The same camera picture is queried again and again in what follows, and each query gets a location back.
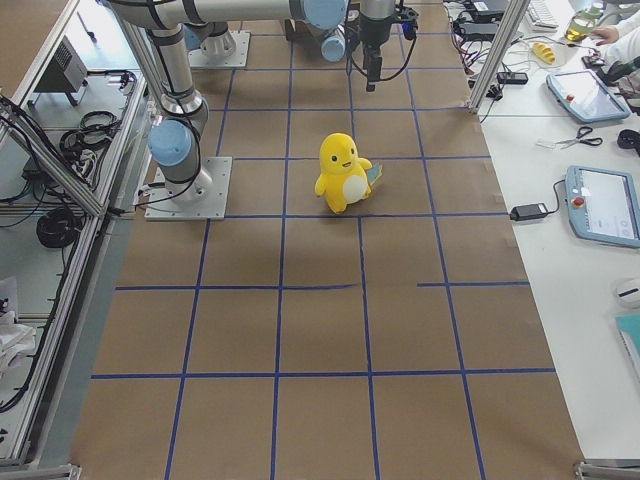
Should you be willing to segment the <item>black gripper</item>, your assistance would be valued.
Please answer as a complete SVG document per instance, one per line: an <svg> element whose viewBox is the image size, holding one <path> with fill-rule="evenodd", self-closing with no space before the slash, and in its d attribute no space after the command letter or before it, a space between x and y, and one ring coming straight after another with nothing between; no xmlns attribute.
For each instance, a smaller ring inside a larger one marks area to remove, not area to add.
<svg viewBox="0 0 640 480"><path fill-rule="evenodd" d="M362 44L364 55L364 71L368 80L380 80L382 70L381 48L375 45ZM366 91L374 92L375 83L367 81Z"/></svg>

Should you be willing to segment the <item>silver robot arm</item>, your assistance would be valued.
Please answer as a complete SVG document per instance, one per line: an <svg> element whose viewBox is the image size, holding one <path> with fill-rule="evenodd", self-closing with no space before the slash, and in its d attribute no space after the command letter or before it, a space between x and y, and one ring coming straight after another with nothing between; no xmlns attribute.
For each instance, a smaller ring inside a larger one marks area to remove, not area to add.
<svg viewBox="0 0 640 480"><path fill-rule="evenodd" d="M109 6L119 21L144 30L150 43L133 49L144 74L156 75L160 88L155 98L163 119L152 128L148 147L165 180L167 194L159 203L180 212L204 207L214 187L200 147L208 104L193 82L186 27L211 33L230 21L300 21L320 37L325 59L338 60L346 52L345 1L112 1Z"/></svg>
<svg viewBox="0 0 640 480"><path fill-rule="evenodd" d="M333 30L321 30L296 20L280 20L279 25L282 30L280 38L292 42L309 36L320 46L321 56L329 62L337 62L345 56L347 41L343 25ZM224 22L185 24L190 66L205 70L245 67L252 35L254 32L249 30L232 30Z"/></svg>

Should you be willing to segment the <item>person hand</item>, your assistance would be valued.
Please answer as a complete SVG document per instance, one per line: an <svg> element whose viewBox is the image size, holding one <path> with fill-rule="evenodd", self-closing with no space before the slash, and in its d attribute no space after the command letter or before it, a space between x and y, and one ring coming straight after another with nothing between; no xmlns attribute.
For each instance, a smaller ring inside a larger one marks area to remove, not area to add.
<svg viewBox="0 0 640 480"><path fill-rule="evenodd" d="M601 26L592 30L590 38L596 42L597 46L609 45L619 40L620 32L613 25Z"/></svg>

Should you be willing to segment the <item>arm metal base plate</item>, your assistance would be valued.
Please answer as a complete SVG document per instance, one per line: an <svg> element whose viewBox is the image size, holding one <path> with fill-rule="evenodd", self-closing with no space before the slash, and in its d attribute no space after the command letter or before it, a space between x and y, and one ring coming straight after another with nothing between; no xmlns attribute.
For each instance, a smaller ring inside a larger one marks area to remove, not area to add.
<svg viewBox="0 0 640 480"><path fill-rule="evenodd" d="M250 38L250 32L245 30L208 37L189 53L189 64L192 69L200 70L245 68Z"/></svg>
<svg viewBox="0 0 640 480"><path fill-rule="evenodd" d="M232 171L231 157L204 157L201 171L185 193L178 195L179 188L166 183L159 167L155 171L155 182L164 183L152 189L147 200L144 217L148 221L195 221L223 220L226 213L229 182Z"/></svg>

